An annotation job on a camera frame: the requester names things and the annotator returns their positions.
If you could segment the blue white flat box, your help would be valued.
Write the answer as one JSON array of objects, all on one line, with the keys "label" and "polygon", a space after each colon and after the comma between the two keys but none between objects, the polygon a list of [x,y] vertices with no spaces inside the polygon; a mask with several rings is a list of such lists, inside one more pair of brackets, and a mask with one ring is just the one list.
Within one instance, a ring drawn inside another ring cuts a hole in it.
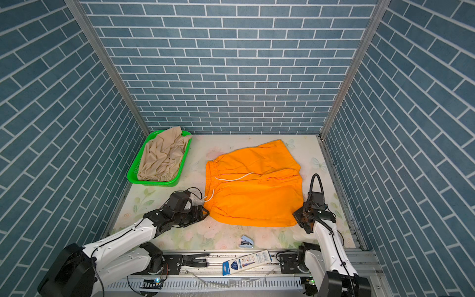
[{"label": "blue white flat box", "polygon": [[268,250],[226,261],[222,264],[222,276],[233,275],[259,266],[270,264],[272,256]]}]

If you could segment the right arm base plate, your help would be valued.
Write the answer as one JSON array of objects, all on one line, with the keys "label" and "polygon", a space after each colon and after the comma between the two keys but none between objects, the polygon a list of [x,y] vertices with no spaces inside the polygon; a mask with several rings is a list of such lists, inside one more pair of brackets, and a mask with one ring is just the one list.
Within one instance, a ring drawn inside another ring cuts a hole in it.
[{"label": "right arm base plate", "polygon": [[303,255],[295,251],[280,251],[275,257],[282,274],[310,273],[304,264]]}]

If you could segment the beige shorts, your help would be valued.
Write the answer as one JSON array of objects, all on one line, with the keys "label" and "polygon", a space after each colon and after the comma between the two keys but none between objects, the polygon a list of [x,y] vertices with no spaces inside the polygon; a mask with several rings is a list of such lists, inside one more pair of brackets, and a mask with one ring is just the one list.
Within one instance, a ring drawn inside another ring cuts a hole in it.
[{"label": "beige shorts", "polygon": [[161,183],[175,179],[191,139],[192,136],[184,135],[179,126],[158,133],[145,144],[137,179]]}]

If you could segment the aluminium front rail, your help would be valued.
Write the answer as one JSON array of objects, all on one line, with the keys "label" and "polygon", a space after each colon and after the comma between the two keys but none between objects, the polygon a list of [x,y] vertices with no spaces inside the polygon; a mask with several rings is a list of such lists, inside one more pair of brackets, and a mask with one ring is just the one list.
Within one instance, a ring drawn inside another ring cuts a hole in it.
[{"label": "aluminium front rail", "polygon": [[144,296],[158,292],[285,290],[309,296],[389,297],[382,266],[372,251],[350,249],[327,256],[318,245],[303,243],[287,251],[215,251],[152,254],[138,248],[93,271],[91,296],[131,289]]}]

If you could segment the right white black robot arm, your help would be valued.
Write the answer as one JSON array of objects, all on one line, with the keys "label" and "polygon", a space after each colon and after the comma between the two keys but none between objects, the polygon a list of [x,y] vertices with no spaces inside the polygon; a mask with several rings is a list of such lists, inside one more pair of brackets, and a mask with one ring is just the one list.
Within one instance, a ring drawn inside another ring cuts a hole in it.
[{"label": "right white black robot arm", "polygon": [[325,203],[324,193],[310,190],[307,201],[295,211],[294,218],[317,240],[316,245],[304,243],[301,249],[303,264],[315,285],[307,294],[317,297],[371,296],[370,282],[359,276],[338,238],[336,216]]}]

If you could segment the left circuit board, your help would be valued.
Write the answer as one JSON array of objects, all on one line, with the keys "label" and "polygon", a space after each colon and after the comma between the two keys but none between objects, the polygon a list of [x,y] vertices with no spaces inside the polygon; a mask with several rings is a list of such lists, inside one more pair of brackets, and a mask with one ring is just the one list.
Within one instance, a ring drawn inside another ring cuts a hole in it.
[{"label": "left circuit board", "polygon": [[164,280],[160,278],[145,279],[140,287],[140,290],[161,290],[163,288]]}]

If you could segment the right circuit board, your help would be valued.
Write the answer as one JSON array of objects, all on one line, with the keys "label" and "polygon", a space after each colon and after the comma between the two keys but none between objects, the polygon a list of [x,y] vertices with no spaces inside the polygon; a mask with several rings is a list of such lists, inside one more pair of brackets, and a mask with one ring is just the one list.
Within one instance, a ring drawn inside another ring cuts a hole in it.
[{"label": "right circuit board", "polygon": [[315,281],[312,277],[303,277],[301,279],[302,284],[304,285],[304,288],[306,291],[318,291],[318,288],[315,284]]}]

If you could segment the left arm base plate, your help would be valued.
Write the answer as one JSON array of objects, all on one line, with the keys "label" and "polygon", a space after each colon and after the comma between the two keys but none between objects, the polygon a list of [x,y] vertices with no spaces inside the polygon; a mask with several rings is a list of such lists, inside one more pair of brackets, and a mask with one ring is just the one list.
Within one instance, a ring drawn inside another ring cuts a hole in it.
[{"label": "left arm base plate", "polygon": [[178,275],[183,263],[183,255],[155,255],[151,257],[147,267],[150,275]]}]

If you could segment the circuit board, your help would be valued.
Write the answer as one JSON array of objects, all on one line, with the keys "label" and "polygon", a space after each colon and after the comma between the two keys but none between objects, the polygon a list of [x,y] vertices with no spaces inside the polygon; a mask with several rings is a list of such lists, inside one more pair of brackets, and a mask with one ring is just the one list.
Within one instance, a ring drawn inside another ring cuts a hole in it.
[{"label": "circuit board", "polygon": [[140,287],[140,290],[161,290],[163,288],[164,280],[160,278],[145,279]]},{"label": "circuit board", "polygon": [[318,288],[315,284],[315,281],[312,277],[303,277],[301,279],[302,284],[304,285],[304,288],[306,291],[318,291]]}]

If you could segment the orange shorts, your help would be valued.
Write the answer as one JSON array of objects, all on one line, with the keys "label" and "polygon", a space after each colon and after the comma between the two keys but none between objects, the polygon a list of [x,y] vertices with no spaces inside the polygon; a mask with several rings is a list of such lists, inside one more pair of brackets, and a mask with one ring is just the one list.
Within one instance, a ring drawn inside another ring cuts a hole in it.
[{"label": "orange shorts", "polygon": [[221,155],[206,164],[204,207],[229,225],[295,226],[304,203],[300,169],[281,140]]}]

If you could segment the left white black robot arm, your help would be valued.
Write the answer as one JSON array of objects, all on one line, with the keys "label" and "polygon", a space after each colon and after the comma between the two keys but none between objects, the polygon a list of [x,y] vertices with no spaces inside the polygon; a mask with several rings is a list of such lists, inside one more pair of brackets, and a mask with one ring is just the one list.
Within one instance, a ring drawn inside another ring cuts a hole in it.
[{"label": "left white black robot arm", "polygon": [[195,205],[190,190],[175,191],[158,209],[131,226],[84,246],[66,246],[38,286],[43,297],[92,297],[106,286],[137,272],[157,275],[168,266],[152,240],[172,228],[185,228],[209,216]]}]

